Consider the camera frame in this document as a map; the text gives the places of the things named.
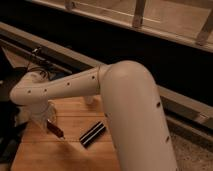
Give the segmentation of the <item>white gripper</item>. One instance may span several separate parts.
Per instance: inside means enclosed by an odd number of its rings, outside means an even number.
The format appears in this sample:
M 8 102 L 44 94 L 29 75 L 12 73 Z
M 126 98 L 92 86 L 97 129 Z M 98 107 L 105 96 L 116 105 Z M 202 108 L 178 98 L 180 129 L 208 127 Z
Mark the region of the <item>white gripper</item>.
M 43 130 L 47 130 L 47 120 L 57 124 L 57 111 L 51 102 L 45 101 L 29 106 L 30 117 L 38 123 Z

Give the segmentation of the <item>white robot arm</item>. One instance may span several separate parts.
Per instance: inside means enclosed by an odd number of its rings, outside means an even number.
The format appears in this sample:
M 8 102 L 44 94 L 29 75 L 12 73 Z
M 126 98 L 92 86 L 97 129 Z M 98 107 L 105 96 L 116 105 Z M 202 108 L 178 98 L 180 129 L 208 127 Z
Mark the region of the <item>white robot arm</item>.
M 52 99 L 100 95 L 121 171 L 178 171 L 158 87 L 149 70 L 120 61 L 54 81 L 26 73 L 11 101 L 44 118 Z

